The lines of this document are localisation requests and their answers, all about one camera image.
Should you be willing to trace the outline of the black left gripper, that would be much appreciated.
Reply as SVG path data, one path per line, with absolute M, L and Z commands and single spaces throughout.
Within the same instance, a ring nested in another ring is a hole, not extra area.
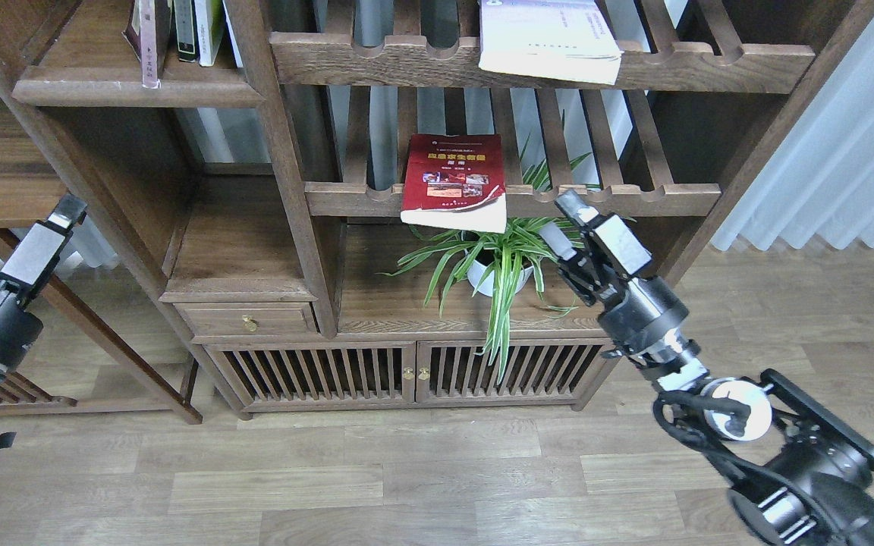
M 58 264 L 71 232 L 86 217 L 87 203 L 64 194 L 52 221 L 38 221 L 0 270 L 0 369 L 15 370 L 38 338 L 42 322 L 28 313 Z

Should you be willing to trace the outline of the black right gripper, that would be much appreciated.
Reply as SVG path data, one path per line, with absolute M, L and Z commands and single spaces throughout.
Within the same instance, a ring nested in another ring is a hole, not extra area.
M 689 310 L 659 276 L 641 278 L 649 251 L 617 215 L 601 215 L 575 190 L 555 197 L 555 206 L 583 241 L 575 249 L 554 221 L 538 235 L 558 259 L 559 274 L 586 306 L 603 306 L 597 321 L 614 349 L 605 359 L 625 356 L 633 363 L 688 363 L 690 342 L 681 326 Z

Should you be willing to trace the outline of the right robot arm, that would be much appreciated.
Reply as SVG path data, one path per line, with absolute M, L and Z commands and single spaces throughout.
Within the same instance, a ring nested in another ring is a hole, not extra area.
M 656 392 L 653 418 L 728 483 L 728 501 L 766 545 L 874 545 L 874 443 L 774 369 L 759 379 L 715 377 L 682 331 L 686 305 L 662 278 L 643 276 L 651 253 L 618 215 L 576 191 L 540 236 L 559 273 Z

